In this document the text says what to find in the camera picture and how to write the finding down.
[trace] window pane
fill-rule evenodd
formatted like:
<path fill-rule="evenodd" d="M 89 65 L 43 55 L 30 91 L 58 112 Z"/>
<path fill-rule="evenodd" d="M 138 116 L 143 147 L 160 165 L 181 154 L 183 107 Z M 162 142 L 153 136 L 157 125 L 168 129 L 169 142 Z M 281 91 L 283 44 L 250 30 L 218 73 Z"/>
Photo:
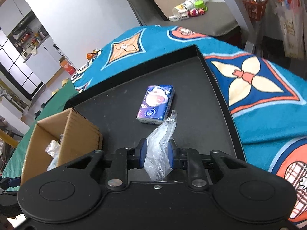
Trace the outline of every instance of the window pane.
<path fill-rule="evenodd" d="M 33 85 L 33 83 L 27 79 L 27 81 L 22 86 L 29 94 L 32 94 L 34 90 L 36 89 L 36 86 Z"/>
<path fill-rule="evenodd" d="M 0 63 L 9 70 L 13 65 L 13 61 L 7 56 L 3 49 L 0 50 Z"/>
<path fill-rule="evenodd" d="M 25 59 L 22 56 L 19 56 L 18 59 L 15 61 L 15 64 L 20 68 L 20 70 L 29 77 L 32 73 L 32 70 L 26 65 L 26 63 L 23 63 Z"/>
<path fill-rule="evenodd" d="M 23 84 L 27 77 L 23 74 L 23 72 L 14 64 L 9 73 L 14 77 L 14 79 L 16 79 L 16 81 L 19 83 L 19 84 Z"/>
<path fill-rule="evenodd" d="M 41 83 L 41 80 L 34 74 L 32 73 L 29 77 L 29 79 L 34 83 L 34 85 L 38 86 Z"/>
<path fill-rule="evenodd" d="M 3 46 L 6 41 L 7 41 L 7 37 L 5 36 L 3 31 L 0 30 L 0 46 Z"/>
<path fill-rule="evenodd" d="M 20 55 L 9 40 L 4 44 L 3 49 L 7 52 L 7 55 L 10 56 L 12 61 L 15 61 Z"/>

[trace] red basket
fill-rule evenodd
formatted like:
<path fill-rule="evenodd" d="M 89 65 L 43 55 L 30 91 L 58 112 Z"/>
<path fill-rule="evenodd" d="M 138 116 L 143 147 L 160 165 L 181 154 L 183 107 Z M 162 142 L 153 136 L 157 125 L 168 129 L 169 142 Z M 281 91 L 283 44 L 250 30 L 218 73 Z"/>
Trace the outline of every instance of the red basket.
<path fill-rule="evenodd" d="M 254 3 L 254 1 L 245 1 L 243 4 L 248 12 L 248 16 L 251 21 L 260 21 L 266 11 L 266 6 L 269 0 L 265 0 L 262 3 Z"/>

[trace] black tray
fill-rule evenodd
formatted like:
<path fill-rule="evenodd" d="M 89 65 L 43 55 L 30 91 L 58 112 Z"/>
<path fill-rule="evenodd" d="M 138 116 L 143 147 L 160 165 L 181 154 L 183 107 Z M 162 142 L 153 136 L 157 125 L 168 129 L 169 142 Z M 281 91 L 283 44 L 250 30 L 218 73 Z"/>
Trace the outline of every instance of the black tray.
<path fill-rule="evenodd" d="M 157 127 L 136 119 L 149 85 L 175 88 L 171 110 L 178 112 L 173 134 L 178 147 L 191 147 L 201 154 L 218 149 L 245 161 L 226 102 L 196 45 L 116 74 L 76 95 L 65 108 L 74 107 L 99 127 L 107 153 L 136 147 Z"/>

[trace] gray table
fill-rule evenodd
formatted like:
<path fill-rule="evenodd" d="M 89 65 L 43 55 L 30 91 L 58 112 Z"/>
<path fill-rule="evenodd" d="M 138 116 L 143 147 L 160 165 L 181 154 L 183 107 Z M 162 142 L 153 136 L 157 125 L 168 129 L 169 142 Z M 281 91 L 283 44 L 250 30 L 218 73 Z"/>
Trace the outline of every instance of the gray table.
<path fill-rule="evenodd" d="M 128 0 L 128 2 L 141 25 L 178 25 L 225 41 L 240 31 L 238 23 L 226 3 L 208 2 L 206 3 L 208 11 L 205 15 L 171 22 L 163 19 L 153 0 Z"/>

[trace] tray rim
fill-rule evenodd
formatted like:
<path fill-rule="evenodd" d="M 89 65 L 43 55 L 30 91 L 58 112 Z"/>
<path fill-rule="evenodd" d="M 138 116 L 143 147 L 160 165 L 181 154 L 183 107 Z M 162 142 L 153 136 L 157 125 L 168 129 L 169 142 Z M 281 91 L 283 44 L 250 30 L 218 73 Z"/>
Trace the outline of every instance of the tray rim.
<path fill-rule="evenodd" d="M 129 82 L 135 78 L 138 78 L 142 75 L 145 75 L 147 73 L 156 71 L 158 69 L 161 69 L 163 67 L 170 66 L 172 64 L 175 64 L 177 62 L 198 57 L 199 61 L 201 62 L 208 78 L 210 81 L 210 84 L 213 88 L 213 91 L 216 95 L 216 98 L 218 100 L 218 103 L 220 105 L 220 108 L 222 110 L 225 123 L 228 128 L 228 132 L 230 135 L 230 139 L 232 141 L 232 145 L 234 148 L 234 152 L 236 155 L 236 158 L 246 161 L 245 153 L 243 151 L 243 147 L 240 141 L 240 137 L 237 131 L 237 128 L 234 124 L 233 118 L 230 114 L 229 108 L 227 106 L 227 103 L 222 95 L 222 92 L 219 88 L 219 85 L 217 84 L 216 78 L 214 77 L 212 71 L 210 70 L 206 60 L 203 58 L 202 53 L 200 52 L 197 45 L 191 45 L 188 47 L 181 48 L 179 50 L 158 56 L 154 59 L 148 60 L 146 62 L 140 63 L 134 67 L 131 67 L 129 69 L 126 69 L 122 71 L 121 73 L 118 73 L 114 76 L 109 77 L 108 79 L 105 79 L 98 84 L 91 86 L 90 88 L 86 89 L 85 91 L 77 94 L 76 96 L 70 98 L 65 106 L 64 110 L 68 108 L 75 108 L 75 106 L 107 91 L 114 87 L 117 87 L 119 85 L 122 85 L 126 82 Z"/>

